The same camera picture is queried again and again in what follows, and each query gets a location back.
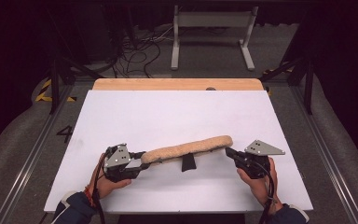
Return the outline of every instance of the wooden plank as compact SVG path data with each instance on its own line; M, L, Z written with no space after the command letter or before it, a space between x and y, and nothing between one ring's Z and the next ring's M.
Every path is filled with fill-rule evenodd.
M262 91L257 78L100 78L94 91Z

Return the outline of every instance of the metal bracket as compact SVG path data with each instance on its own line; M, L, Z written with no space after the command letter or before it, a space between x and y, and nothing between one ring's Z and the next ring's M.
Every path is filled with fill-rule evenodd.
M256 156L267 156L267 155L284 155L285 151L273 147L263 141L254 140L251 145L245 148L245 152L254 154Z

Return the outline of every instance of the metal stand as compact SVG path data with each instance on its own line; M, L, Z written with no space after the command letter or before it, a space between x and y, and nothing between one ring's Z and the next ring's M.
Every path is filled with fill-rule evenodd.
M258 7L253 7L252 12L179 12L175 6L171 69L177 70L179 64L179 27L246 27L246 36L240 40L241 51L248 69L255 70L248 44L257 10Z
M259 80L265 82L291 67L294 67L294 69L289 78L287 78L289 86L298 86L301 79L307 75L305 81L304 106L306 107L307 112L311 115L310 100L312 96L313 64L310 58L297 58L290 63L285 63L267 75L262 76Z

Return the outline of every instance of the table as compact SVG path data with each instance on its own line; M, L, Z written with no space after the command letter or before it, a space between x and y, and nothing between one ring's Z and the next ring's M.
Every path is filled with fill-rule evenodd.
M217 91L200 91L208 87ZM283 202L312 209L268 94L257 79L162 78L95 82L83 104L45 211L53 212L66 191L82 190L88 184L107 147L124 142L130 152L148 151L223 134L233 138L232 147L237 150L255 139L283 149L284 156L273 157L280 180L279 196ZM224 150L196 156L196 164L196 170L184 173L180 161L152 165L131 185L104 198L103 210L114 214L262 210Z

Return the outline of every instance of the dark floor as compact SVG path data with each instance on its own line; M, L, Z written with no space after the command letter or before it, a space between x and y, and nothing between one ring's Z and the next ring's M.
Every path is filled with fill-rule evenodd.
M159 42L160 55L147 71L153 77L260 77L266 69L278 66L295 31L295 25L255 27L249 45L256 68L253 72L246 69L242 59L237 41L243 32L238 29L228 29L220 35L200 29L187 31L181 39L178 71L170 70L172 41ZM152 46L145 53L152 59L158 49ZM143 56L135 54L133 59L137 57ZM143 66L130 64L132 70L143 70ZM108 70L103 75L113 77L114 73ZM128 75L145 77L142 72ZM311 116L304 112L301 102L303 83L289 87L285 78L286 75L281 75L264 85L271 89L271 102L298 170L304 176L314 207L313 211L307 211L311 223L358 223L358 151L354 143L326 101L317 78ZM35 87L32 99L44 82L41 80ZM2 132L0 223L37 223L43 219L46 198L67 146L65 136L56 133L68 125L76 126L87 90L91 88L89 77L78 77L73 87L61 86L62 97L76 97L75 102L64 101L53 115L49 114L51 103L34 102ZM259 213L245 214L245 222L257 223L259 217ZM42 223L51 222L51 218L48 214ZM118 216L107 215L106 219L107 223L117 223ZM98 217L93 223L99 223Z

